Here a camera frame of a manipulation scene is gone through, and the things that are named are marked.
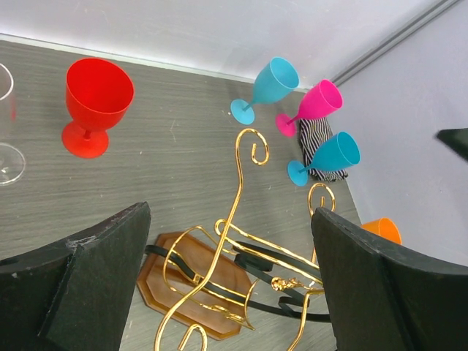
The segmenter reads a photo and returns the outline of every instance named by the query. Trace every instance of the goblet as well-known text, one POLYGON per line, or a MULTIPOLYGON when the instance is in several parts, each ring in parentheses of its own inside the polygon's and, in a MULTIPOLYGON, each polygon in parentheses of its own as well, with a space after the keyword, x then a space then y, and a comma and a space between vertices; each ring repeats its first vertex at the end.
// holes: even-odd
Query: goblet
MULTIPOLYGON (((10 71, 0 64, 0 132, 6 137, 16 118, 15 82, 10 71)), ((0 186, 19 181, 26 169, 26 159, 17 148, 0 143, 0 186)))
POLYGON ((324 172, 334 172, 357 165, 361 153, 354 138, 346 132, 340 132, 325 141, 315 151, 312 163, 307 167, 296 160, 287 164, 287 174, 297 186, 307 184, 308 170, 312 168, 324 172))
POLYGON ((255 120, 255 104, 273 104, 284 99, 299 86, 299 75, 286 59, 274 57, 255 79, 251 102, 236 99, 231 102, 231 113, 241 124, 249 125, 255 120))
POLYGON ((396 244, 401 245, 402 243, 398 227, 389 218, 383 217, 376 219, 375 221, 365 223, 362 225, 362 228, 396 244))
POLYGON ((78 157, 101 156, 114 127, 132 103, 135 89, 122 68, 100 58, 83 58, 67 72, 65 101, 73 118, 62 132, 65 148, 78 157))
POLYGON ((309 90, 299 104, 299 111, 291 119, 282 113, 276 117, 276 127, 287 137, 296 133, 295 121, 298 119, 320 119, 328 116, 343 106, 343 97, 338 88, 329 80, 322 80, 309 90))

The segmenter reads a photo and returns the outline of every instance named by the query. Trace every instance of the blue goblet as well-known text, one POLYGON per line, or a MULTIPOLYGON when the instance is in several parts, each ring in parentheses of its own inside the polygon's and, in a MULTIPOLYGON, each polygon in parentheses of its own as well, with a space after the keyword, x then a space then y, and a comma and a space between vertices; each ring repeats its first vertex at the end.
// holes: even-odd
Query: blue goblet
POLYGON ((357 165, 360 160, 361 153, 354 138, 346 132, 340 132, 315 151, 312 163, 307 167, 296 160, 288 163, 287 174, 295 185, 304 186, 307 184, 308 171, 312 168, 334 172, 357 165))
POLYGON ((239 123, 250 125, 255 120, 253 105, 278 102, 298 86, 299 75, 294 66, 284 58, 274 57, 255 79, 251 102, 233 100, 231 113, 239 123))

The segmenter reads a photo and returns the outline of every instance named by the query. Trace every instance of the blue goblet base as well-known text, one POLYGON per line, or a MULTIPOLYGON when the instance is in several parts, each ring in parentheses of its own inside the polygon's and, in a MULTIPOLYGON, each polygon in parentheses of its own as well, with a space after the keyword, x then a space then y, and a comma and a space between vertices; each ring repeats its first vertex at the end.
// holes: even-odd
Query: blue goblet base
POLYGON ((309 179, 307 171, 300 172, 304 169, 304 165, 299 161, 293 160, 287 164, 287 174, 291 181, 297 186, 305 186, 309 179))
POLYGON ((231 102, 231 113, 240 124, 245 124, 249 126, 254 123, 255 112, 252 107, 249 107, 244 111, 244 108, 248 106, 249 103, 242 99, 236 99, 231 102))

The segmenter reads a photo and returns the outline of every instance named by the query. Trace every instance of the orange cup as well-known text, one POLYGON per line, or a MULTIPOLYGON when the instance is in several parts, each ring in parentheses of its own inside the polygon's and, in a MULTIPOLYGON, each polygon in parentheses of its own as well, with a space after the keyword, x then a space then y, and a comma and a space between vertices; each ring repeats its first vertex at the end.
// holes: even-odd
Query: orange cup
POLYGON ((400 232, 395 223, 393 223, 389 218, 383 217, 376 219, 375 221, 365 223, 362 225, 362 228, 401 245, 400 232))

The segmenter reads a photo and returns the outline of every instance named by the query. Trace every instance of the striped cloth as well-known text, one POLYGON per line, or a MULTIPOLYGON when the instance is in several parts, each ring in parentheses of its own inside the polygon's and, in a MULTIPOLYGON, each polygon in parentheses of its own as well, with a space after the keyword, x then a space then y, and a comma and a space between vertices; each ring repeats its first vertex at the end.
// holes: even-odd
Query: striped cloth
MULTIPOLYGON (((299 143, 301 144, 305 165, 311 164, 315 151, 332 135, 333 133, 326 118, 301 119, 299 121, 299 143)), ((342 181, 348 176, 346 170, 322 172, 312 169, 309 174, 319 181, 342 181)))

